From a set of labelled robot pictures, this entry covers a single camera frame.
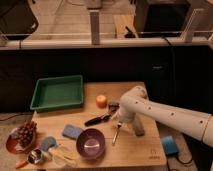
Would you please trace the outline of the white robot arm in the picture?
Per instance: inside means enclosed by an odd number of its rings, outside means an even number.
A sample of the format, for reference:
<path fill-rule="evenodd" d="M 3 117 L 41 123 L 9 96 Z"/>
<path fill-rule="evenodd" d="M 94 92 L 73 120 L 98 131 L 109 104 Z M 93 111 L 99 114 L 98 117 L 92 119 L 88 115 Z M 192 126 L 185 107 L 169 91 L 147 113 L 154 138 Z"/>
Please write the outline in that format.
<path fill-rule="evenodd" d="M 152 102 L 147 99 L 147 91 L 143 86 L 135 86 L 121 96 L 117 116 L 121 123 L 129 123 L 135 131 L 141 132 L 139 114 L 213 147 L 211 114 Z"/>

